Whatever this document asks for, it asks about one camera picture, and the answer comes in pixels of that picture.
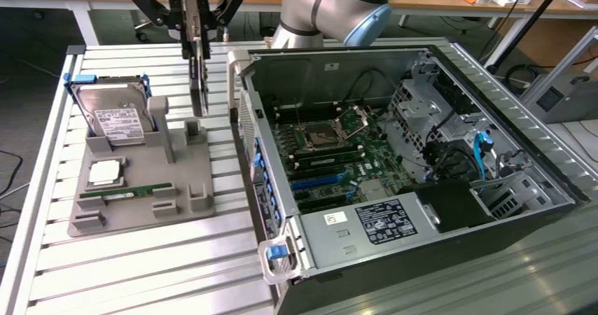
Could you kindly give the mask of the graphics card with metal bracket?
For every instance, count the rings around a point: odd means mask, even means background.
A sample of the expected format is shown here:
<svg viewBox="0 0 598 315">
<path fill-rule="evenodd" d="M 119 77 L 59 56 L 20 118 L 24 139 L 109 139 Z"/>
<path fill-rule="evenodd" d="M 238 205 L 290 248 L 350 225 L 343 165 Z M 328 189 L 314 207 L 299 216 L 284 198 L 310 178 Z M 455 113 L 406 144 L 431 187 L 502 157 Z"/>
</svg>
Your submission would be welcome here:
<svg viewBox="0 0 598 315">
<path fill-rule="evenodd" d="M 208 38 L 201 24 L 201 14 L 197 0 L 181 0 L 183 21 L 185 34 L 183 43 L 184 52 L 188 54 L 188 82 L 191 107 L 193 115 L 201 117 L 207 115 L 207 70 L 205 59 L 209 54 Z"/>
</svg>

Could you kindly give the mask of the black office chair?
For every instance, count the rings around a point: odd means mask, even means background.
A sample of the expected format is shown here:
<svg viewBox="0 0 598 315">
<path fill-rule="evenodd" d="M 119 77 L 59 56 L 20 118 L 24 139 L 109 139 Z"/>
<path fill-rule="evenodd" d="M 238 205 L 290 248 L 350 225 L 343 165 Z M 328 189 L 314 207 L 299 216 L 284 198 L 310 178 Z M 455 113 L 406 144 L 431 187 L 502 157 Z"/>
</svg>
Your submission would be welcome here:
<svg viewBox="0 0 598 315">
<path fill-rule="evenodd" d="M 155 26 L 153 22 L 149 21 L 149 19 L 136 10 L 131 10 L 129 11 L 129 15 L 132 18 L 132 26 L 133 26 L 133 30 L 135 30 L 135 37 L 137 39 L 137 41 L 140 41 L 141 43 L 147 43 L 148 42 L 148 36 L 144 33 L 144 30 L 147 28 L 151 28 Z"/>
</svg>

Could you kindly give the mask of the hard disk in blue caddy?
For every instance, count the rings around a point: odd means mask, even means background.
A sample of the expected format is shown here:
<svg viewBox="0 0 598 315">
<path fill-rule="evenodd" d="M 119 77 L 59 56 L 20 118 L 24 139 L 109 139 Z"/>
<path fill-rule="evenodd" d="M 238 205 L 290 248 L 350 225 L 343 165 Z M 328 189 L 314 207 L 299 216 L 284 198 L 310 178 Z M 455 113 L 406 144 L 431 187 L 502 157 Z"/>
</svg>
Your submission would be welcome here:
<svg viewBox="0 0 598 315">
<path fill-rule="evenodd" d="M 155 131 L 147 110 L 151 97 L 147 75 L 65 75 L 64 87 L 85 119 L 88 135 L 104 137 L 112 146 L 145 142 Z"/>
</svg>

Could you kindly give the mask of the wooden desk with clutter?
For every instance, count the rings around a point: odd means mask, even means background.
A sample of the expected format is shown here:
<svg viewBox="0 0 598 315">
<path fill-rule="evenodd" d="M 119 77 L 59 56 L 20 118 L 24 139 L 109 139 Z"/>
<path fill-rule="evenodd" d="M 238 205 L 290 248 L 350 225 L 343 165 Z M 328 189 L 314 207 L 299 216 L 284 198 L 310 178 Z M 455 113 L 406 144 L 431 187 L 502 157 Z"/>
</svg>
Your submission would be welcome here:
<svg viewBox="0 0 598 315">
<path fill-rule="evenodd" d="M 515 7 L 506 25 L 499 30 L 503 39 L 490 61 L 503 52 L 542 2 L 543 0 L 531 0 L 527 5 Z M 507 6 L 502 7 L 494 3 L 472 5 L 464 0 L 388 0 L 388 3 L 394 13 L 403 16 L 503 18 L 510 11 Z M 537 62 L 551 65 L 561 61 L 594 25 L 598 25 L 598 10 L 583 10 L 566 0 L 553 0 L 541 19 L 518 43 L 518 49 Z"/>
</svg>

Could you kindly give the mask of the grey plastic parts rack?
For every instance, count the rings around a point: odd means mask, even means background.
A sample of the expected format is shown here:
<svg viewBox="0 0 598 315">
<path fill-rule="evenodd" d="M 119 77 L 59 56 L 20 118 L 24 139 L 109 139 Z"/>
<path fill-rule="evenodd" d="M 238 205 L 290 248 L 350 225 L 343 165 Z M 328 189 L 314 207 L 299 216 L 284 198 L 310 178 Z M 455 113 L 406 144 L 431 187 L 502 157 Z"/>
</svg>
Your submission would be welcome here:
<svg viewBox="0 0 598 315">
<path fill-rule="evenodd" d="M 144 143 L 111 146 L 104 137 L 87 138 L 67 228 L 69 237 L 181 223 L 213 215 L 207 130 L 197 121 L 187 121 L 180 129 L 169 129 L 168 110 L 164 96 L 149 98 L 148 112 L 156 130 L 144 135 Z M 112 184 L 92 185 L 91 165 L 104 160 L 120 162 L 119 179 Z M 172 183 L 172 187 L 132 199 L 79 198 L 81 193 L 157 183 Z"/>
</svg>

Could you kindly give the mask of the silver CPU chip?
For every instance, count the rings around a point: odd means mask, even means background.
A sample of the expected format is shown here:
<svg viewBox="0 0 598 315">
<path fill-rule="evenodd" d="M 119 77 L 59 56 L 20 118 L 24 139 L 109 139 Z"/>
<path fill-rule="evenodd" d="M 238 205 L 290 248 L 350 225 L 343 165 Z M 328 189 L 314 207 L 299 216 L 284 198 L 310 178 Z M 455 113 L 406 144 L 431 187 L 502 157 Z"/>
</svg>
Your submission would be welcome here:
<svg viewBox="0 0 598 315">
<path fill-rule="evenodd" d="M 97 161 L 91 165 L 88 182 L 93 186 L 112 184 L 120 175 L 120 162 L 117 160 Z"/>
</svg>

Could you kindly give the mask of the black installed RAM stick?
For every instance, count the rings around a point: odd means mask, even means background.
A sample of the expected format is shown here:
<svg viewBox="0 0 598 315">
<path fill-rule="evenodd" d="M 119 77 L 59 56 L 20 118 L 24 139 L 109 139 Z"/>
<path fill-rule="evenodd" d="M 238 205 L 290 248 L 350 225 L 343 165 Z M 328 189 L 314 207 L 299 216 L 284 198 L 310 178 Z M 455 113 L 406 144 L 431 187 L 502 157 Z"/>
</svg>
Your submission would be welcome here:
<svg viewBox="0 0 598 315">
<path fill-rule="evenodd" d="M 328 153 L 316 156 L 304 155 L 299 157 L 296 155 L 291 162 L 291 169 L 295 171 L 303 171 L 322 167 L 344 165 L 348 163 L 359 162 L 364 157 L 366 153 L 360 150 L 340 153 Z"/>
</svg>

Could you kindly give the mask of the metal disk bay cage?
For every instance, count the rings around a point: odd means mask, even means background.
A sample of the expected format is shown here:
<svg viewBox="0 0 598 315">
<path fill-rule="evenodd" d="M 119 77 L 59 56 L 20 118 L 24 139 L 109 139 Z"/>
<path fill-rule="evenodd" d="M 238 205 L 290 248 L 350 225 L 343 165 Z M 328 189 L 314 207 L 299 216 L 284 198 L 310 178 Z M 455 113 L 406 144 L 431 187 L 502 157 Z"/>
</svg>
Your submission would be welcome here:
<svg viewBox="0 0 598 315">
<path fill-rule="evenodd" d="M 406 70 L 390 112 L 398 134 L 419 152 L 432 141 L 471 141 L 487 123 L 487 116 L 430 54 L 420 54 Z"/>
</svg>

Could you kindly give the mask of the green RAM stick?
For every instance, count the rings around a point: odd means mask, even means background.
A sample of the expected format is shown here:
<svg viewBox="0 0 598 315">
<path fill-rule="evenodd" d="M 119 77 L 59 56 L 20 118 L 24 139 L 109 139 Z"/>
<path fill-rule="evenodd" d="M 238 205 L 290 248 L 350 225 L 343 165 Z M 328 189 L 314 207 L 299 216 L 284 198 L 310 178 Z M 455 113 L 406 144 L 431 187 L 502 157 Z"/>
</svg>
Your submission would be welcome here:
<svg viewBox="0 0 598 315">
<path fill-rule="evenodd" d="M 147 197 L 153 195 L 153 191 L 172 187 L 172 183 L 157 183 L 152 185 L 143 185 L 136 187 L 117 188 L 109 190 L 100 190 L 96 192 L 85 192 L 79 194 L 80 199 L 100 197 L 103 200 L 125 200 L 135 197 Z"/>
</svg>

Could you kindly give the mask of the blue expansion slot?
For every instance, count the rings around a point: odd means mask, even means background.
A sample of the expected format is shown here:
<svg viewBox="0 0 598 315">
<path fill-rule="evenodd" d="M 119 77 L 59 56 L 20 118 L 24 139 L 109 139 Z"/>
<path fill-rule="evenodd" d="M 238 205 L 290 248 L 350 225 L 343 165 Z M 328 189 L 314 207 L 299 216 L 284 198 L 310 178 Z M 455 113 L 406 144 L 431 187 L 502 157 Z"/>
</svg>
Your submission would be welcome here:
<svg viewBox="0 0 598 315">
<path fill-rule="evenodd" d="M 315 178 L 311 180 L 294 182 L 291 184 L 291 189 L 292 190 L 303 190 L 303 189 L 315 188 L 319 186 L 327 186 L 327 185 L 338 184 L 343 180 L 344 180 L 344 175 L 336 174 L 334 176 L 326 176 L 322 178 Z"/>
</svg>

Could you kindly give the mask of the grey power supply unit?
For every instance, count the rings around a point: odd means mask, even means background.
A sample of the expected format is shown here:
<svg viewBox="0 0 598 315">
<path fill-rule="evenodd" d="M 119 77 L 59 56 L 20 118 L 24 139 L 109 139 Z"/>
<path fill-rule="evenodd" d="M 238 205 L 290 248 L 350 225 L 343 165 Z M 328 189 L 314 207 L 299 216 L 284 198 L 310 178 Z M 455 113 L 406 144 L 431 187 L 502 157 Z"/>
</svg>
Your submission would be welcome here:
<svg viewBox="0 0 598 315">
<path fill-rule="evenodd" d="M 300 216 L 319 270 L 346 267 L 427 244 L 440 236 L 440 219 L 415 193 Z"/>
</svg>

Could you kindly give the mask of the black plastic shroud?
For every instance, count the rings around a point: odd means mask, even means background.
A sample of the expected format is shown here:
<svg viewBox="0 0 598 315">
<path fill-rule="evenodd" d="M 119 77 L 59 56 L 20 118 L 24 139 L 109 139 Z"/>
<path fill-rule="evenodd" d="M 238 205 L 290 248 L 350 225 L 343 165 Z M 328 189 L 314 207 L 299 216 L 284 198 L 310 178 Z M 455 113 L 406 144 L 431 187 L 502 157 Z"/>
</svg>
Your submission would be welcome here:
<svg viewBox="0 0 598 315">
<path fill-rule="evenodd" d="M 494 222 L 470 182 L 460 179 L 430 181 L 402 187 L 396 194 L 415 193 L 420 203 L 432 208 L 438 231 L 446 233 Z"/>
</svg>

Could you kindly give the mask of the grey computer tower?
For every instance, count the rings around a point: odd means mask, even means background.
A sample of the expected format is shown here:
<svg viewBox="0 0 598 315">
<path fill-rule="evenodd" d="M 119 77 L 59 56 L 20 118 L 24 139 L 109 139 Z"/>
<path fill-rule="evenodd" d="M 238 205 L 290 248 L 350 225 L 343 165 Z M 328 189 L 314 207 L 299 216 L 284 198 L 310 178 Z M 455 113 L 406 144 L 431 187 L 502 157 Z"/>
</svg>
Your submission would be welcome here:
<svg viewBox="0 0 598 315">
<path fill-rule="evenodd" d="M 598 57 L 582 71 L 573 65 L 598 44 L 598 25 L 591 27 L 551 72 L 537 77 L 521 102 L 546 124 L 598 119 Z"/>
</svg>

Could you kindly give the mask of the black open PC case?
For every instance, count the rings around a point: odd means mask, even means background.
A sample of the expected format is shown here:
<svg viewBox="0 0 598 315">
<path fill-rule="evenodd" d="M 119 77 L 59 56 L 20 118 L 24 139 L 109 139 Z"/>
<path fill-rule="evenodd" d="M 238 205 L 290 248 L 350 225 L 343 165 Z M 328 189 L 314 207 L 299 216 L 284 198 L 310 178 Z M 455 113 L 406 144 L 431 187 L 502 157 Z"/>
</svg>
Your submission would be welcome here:
<svg viewBox="0 0 598 315">
<path fill-rule="evenodd" d="M 436 58 L 487 123 L 472 140 L 432 141 L 419 152 L 391 120 L 391 98 L 420 54 Z M 523 107 L 471 55 L 446 41 L 363 48 L 242 49 L 227 57 L 228 105 L 258 232 L 258 258 L 275 315 L 565 314 L 598 298 L 598 172 Z M 553 200 L 494 222 L 440 233 L 407 250 L 316 269 L 270 127 L 276 107 L 360 104 L 382 128 L 414 184 L 499 179 L 523 171 Z"/>
</svg>

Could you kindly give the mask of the grey metal drive bracket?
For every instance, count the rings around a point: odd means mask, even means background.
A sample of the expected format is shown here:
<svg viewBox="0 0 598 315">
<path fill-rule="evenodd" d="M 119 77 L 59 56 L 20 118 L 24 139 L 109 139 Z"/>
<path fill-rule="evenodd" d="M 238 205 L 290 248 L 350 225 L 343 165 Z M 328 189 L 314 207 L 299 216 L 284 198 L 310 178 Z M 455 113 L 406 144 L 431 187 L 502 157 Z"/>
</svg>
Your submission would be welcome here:
<svg viewBox="0 0 598 315">
<path fill-rule="evenodd" d="M 495 219 L 553 206 L 551 198 L 523 171 L 492 180 L 476 180 L 470 184 Z"/>
</svg>

